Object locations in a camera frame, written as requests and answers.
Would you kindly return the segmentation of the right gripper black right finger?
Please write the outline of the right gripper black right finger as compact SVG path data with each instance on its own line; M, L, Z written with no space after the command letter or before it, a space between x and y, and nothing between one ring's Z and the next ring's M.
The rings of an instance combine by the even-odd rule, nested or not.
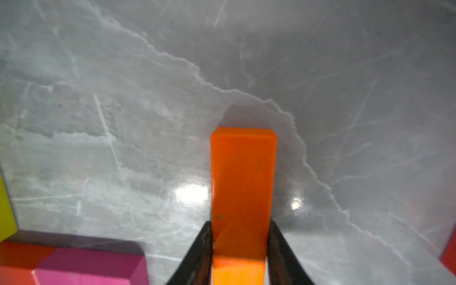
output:
M278 225L271 221L267 245L268 276L271 285L314 285L299 263Z

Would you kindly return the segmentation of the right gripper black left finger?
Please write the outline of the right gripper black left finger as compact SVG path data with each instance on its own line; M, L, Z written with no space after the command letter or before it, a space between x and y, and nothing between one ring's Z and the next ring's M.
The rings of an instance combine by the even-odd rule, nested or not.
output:
M204 223L167 285L210 285L213 263L211 222Z

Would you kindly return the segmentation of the magenta block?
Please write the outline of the magenta block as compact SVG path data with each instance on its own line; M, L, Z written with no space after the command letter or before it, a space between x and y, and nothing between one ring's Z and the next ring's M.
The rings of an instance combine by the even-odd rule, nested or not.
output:
M148 285L146 258L81 248L58 248L35 269L41 285Z

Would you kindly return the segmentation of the orange block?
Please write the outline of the orange block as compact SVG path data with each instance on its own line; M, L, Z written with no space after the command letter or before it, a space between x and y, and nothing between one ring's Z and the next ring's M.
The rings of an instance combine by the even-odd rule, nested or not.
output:
M213 283L262 285L277 135L219 127L211 135Z

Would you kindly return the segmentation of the small red block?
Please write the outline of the small red block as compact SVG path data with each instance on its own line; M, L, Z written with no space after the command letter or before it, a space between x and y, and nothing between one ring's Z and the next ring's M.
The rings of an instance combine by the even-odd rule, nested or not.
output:
M1 242L1 285L39 285L36 267L56 248L18 242Z

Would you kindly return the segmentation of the long yellow block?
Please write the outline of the long yellow block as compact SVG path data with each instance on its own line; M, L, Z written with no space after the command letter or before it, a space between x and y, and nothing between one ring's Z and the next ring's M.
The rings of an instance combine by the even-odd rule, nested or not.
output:
M18 231L18 226L2 173L0 187L0 240L4 241Z

